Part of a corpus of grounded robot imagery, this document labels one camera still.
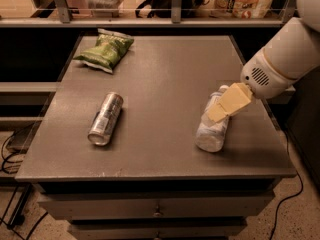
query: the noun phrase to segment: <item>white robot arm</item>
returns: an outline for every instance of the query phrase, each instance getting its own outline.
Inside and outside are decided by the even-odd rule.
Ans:
[[[207,112],[219,122],[248,105],[252,96],[273,98],[320,65],[320,0],[297,0],[300,18],[291,18],[243,67],[241,83],[231,85]]]

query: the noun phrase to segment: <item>black cable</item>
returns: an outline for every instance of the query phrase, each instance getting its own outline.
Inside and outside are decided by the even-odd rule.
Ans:
[[[40,224],[40,222],[48,215],[48,212],[45,212],[41,217],[40,219],[36,222],[36,224],[34,224],[34,226],[32,227],[32,229],[30,230],[26,240],[29,240],[32,233],[35,231],[35,229],[38,227],[38,225]]]
[[[289,137],[288,137],[288,135],[287,135],[286,132],[284,132],[284,134],[286,135],[286,139],[287,139],[287,154],[288,154],[288,156],[290,156],[290,153],[289,153]],[[303,181],[302,181],[302,178],[301,178],[301,176],[300,176],[300,174],[299,174],[298,171],[297,171],[297,176],[298,176],[298,178],[299,178],[299,180],[300,180],[300,186],[301,186],[301,187],[300,187],[300,190],[299,190],[296,194],[293,194],[293,195],[291,195],[291,196],[285,197],[284,199],[282,199],[282,200],[278,203],[277,208],[276,208],[276,213],[275,213],[274,226],[273,226],[273,228],[272,228],[272,230],[271,230],[271,235],[270,235],[270,237],[269,237],[269,240],[272,240],[273,235],[274,235],[274,232],[276,231],[277,222],[278,222],[278,211],[279,211],[279,208],[280,208],[281,204],[284,203],[285,201],[291,199],[291,198],[294,198],[294,197],[299,196],[299,195],[303,192]]]
[[[4,160],[2,161],[0,171],[3,171],[6,174],[15,174],[15,173],[17,173],[19,168],[20,168],[21,163],[23,162],[23,160],[14,161],[14,162],[10,161],[10,158],[12,158],[14,156],[17,156],[17,155],[19,155],[19,152],[11,153],[7,157],[5,157]],[[7,163],[14,164],[14,165],[5,167],[5,165]]]
[[[23,160],[20,160],[20,161],[9,161],[9,159],[15,155],[19,155],[18,152],[14,152],[12,154],[10,154],[8,157],[5,157],[4,155],[4,147],[5,145],[7,144],[8,141],[10,141],[14,136],[16,136],[19,132],[27,129],[28,127],[34,125],[34,123],[32,124],[29,124],[23,128],[21,128],[20,130],[18,131],[15,131],[13,134],[11,134],[3,143],[2,143],[2,146],[1,146],[1,156],[2,156],[2,159],[3,159],[3,162],[1,163],[1,167],[0,167],[0,172],[3,171],[4,173],[6,174],[15,174],[18,172],[19,170],[19,167],[20,167],[20,164],[16,164],[16,163],[22,163]],[[8,166],[8,167],[5,167],[6,163],[10,163],[10,164],[16,164],[16,165],[11,165],[11,166]]]
[[[34,224],[34,226],[31,228],[29,234],[27,235],[26,238],[23,238],[16,230],[14,230],[13,228],[9,228],[8,224],[2,219],[0,218],[0,223],[3,222],[3,224],[5,224],[8,228],[8,230],[11,230],[13,233],[15,233],[18,237],[20,237],[22,240],[29,240],[31,235],[33,234],[33,232],[36,230],[36,228],[38,227],[38,225],[40,224],[40,222],[48,215],[48,212],[45,212],[39,219],[38,221]]]
[[[11,205],[11,203],[12,203],[12,201],[13,201],[13,198],[14,198],[14,196],[16,195],[16,193],[17,193],[17,191],[18,191],[18,188],[19,188],[18,186],[15,187],[15,189],[14,189],[12,195],[11,195],[11,198],[10,198],[10,200],[9,200],[9,203],[8,203],[6,209],[4,210],[4,213],[2,214],[2,217],[1,217],[1,218],[4,219],[4,217],[6,217],[7,212],[8,212],[8,210],[9,210],[9,208],[10,208],[10,205]]]

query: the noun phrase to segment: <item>cabinet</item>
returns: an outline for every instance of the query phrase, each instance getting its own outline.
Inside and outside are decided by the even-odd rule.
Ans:
[[[84,36],[75,55],[92,47]],[[230,121],[222,151],[194,144],[207,98],[238,80],[229,36],[135,36],[114,74],[70,63],[16,180],[77,239],[225,239],[296,172],[261,101]],[[109,91],[124,98],[112,141],[87,133]]]

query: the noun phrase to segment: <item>gray table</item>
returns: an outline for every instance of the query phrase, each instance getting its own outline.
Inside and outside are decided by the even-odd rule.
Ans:
[[[96,37],[84,37],[76,54],[94,46],[95,40]],[[130,51],[113,75],[79,67],[72,61],[16,179],[40,186],[44,193],[40,203],[57,219],[148,219],[143,215],[139,200],[143,199],[144,205],[146,200],[152,200],[150,206],[159,208],[159,200],[172,198],[178,198],[182,203],[189,198],[195,206],[200,200],[195,198],[211,198],[223,208],[214,214],[212,209],[202,207],[213,212],[212,216],[181,211],[180,216],[179,211],[175,211],[167,216],[169,218],[243,218],[257,214],[272,199],[272,188],[283,177],[295,175],[262,102],[253,102],[231,119],[221,152],[207,153],[194,144],[208,96],[222,84],[238,82],[241,68],[239,56],[227,36],[135,37]],[[111,143],[97,147],[87,140],[87,133],[105,94],[110,91],[123,96],[123,111]],[[244,196],[246,204],[241,203]],[[111,212],[113,215],[109,216],[110,207],[117,207],[119,198],[125,199],[126,203],[134,201],[129,205],[130,212],[121,215]],[[99,207],[109,205],[108,211],[103,208],[95,208],[93,213],[82,211],[89,205],[88,200]],[[71,210],[81,211],[64,214],[65,206],[57,205],[72,201],[77,203]],[[225,209],[237,202],[241,203],[239,214]],[[244,207],[248,208],[250,204],[254,212],[244,212]],[[139,209],[132,211],[133,206]],[[162,219],[166,218],[162,212],[159,214]],[[210,224],[212,221],[208,223],[208,228],[214,228]],[[168,228],[160,224],[150,226],[152,232],[144,228],[143,232],[149,232],[146,235],[134,233],[134,236],[123,236],[121,232],[109,235],[105,224],[100,227],[90,223],[72,225],[70,231],[79,239],[100,239],[101,236],[109,239],[148,238],[160,231],[167,232],[160,236],[164,238],[195,237],[196,234],[186,230],[186,225],[185,234],[170,230],[168,233]],[[202,228],[200,231],[206,233],[198,235],[197,231],[196,235],[228,234],[221,225],[216,229],[206,232]],[[91,230],[91,238],[85,237],[90,235],[88,230]],[[232,228],[228,232],[235,234],[238,231]]]

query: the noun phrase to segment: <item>can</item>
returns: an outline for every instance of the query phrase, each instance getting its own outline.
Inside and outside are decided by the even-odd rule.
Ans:
[[[105,146],[109,143],[122,105],[123,98],[119,94],[107,93],[88,133],[88,139],[93,144]]]

